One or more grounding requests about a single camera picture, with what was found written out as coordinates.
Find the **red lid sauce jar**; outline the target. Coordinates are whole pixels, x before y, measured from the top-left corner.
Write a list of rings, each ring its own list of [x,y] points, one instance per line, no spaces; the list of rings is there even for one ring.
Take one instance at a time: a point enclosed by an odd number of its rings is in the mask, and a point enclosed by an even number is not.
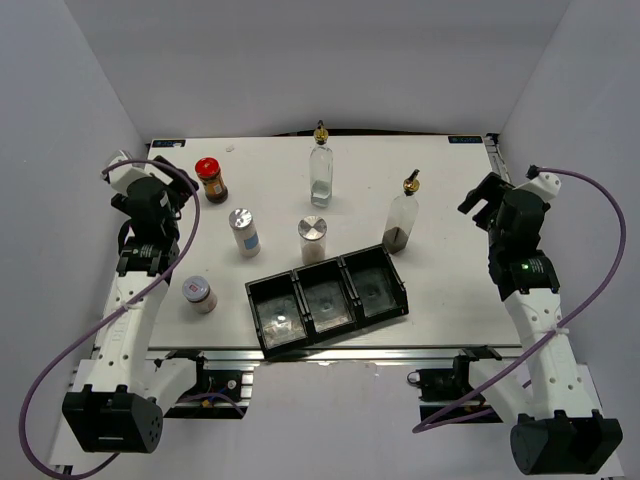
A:
[[[195,172],[201,181],[206,198],[214,204],[221,204],[228,198],[228,189],[222,177],[219,162],[213,157],[204,157],[195,164]]]

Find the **blue label metal-lid shaker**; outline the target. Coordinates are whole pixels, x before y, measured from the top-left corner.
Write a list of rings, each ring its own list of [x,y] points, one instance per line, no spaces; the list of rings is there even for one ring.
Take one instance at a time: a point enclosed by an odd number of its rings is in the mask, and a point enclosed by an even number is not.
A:
[[[230,212],[228,220],[240,254],[248,258],[256,256],[261,245],[252,212],[236,208]]]

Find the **dark sauce glass bottle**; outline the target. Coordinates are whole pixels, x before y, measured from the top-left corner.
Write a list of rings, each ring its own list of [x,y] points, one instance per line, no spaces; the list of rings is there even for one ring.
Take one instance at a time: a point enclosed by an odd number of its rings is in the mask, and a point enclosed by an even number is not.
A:
[[[414,197],[420,188],[418,174],[419,170],[415,169],[404,180],[403,193],[391,203],[382,237],[382,244],[389,254],[404,250],[409,241],[419,211],[419,203]]]

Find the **small white lid jar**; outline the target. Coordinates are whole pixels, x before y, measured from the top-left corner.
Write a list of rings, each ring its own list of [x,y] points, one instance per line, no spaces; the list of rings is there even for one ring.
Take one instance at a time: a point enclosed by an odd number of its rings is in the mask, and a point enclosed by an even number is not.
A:
[[[191,307],[199,314],[212,312],[218,303],[209,282],[202,276],[190,276],[182,286],[182,293]]]

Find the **brown spice metal-lid shaker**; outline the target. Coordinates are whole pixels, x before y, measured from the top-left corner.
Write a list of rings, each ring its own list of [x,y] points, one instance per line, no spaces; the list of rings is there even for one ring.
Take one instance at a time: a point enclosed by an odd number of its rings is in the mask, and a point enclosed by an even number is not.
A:
[[[298,223],[301,257],[304,265],[321,262],[326,255],[327,223],[321,216],[310,215]]]

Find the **clear glass oil bottle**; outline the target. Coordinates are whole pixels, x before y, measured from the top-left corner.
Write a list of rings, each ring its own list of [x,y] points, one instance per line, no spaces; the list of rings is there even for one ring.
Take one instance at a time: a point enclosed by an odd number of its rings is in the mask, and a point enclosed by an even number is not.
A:
[[[313,133],[315,146],[309,157],[311,204],[326,208],[332,198],[333,151],[328,146],[329,132],[322,120]]]

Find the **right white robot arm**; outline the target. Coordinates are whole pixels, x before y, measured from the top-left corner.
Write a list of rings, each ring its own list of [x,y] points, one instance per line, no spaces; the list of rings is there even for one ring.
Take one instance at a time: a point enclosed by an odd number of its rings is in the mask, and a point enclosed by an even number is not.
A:
[[[487,359],[455,369],[451,384],[466,399],[483,391],[513,424],[512,456],[525,475],[595,474],[623,439],[619,421],[604,417],[585,390],[561,325],[560,283],[538,247],[560,185],[552,173],[535,172],[519,187],[490,173],[458,207],[468,213],[486,203],[473,220],[488,234],[489,275],[516,327],[531,386],[524,389],[512,374],[492,383],[501,367]]]

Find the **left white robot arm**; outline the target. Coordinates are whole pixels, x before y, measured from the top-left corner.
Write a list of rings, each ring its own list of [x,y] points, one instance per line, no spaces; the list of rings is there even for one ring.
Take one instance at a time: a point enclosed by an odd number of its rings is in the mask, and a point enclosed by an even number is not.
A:
[[[182,394],[199,399],[211,374],[193,359],[146,359],[156,317],[180,260],[178,222],[198,185],[161,156],[163,182],[125,151],[107,163],[111,205],[125,214],[107,310],[118,316],[100,330],[97,359],[78,392],[66,394],[62,413],[80,447],[95,453],[151,453],[165,414]]]

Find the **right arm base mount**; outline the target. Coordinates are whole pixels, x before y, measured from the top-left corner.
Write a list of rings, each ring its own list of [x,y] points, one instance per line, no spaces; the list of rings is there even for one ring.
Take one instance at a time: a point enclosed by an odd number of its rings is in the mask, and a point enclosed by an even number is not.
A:
[[[469,365],[479,360],[498,360],[502,356],[489,346],[467,347],[453,359],[451,367],[448,368],[427,368],[410,372],[407,383],[420,391],[419,399],[421,419],[426,419],[434,413],[440,404],[447,404],[464,396],[473,387],[469,384]],[[486,404],[482,395],[474,398],[470,405],[457,407],[452,412],[447,413],[443,420],[461,418],[483,412],[483,416],[464,420],[464,423],[501,423],[500,417]]]

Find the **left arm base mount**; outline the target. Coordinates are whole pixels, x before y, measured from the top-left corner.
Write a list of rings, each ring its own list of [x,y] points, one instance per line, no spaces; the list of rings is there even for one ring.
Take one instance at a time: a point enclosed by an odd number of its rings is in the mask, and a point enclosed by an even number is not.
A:
[[[158,372],[168,360],[189,360],[195,364],[195,384],[179,396],[181,400],[168,410],[168,419],[240,420],[251,398],[252,370],[249,366],[214,360],[200,350],[152,352],[147,361]]]

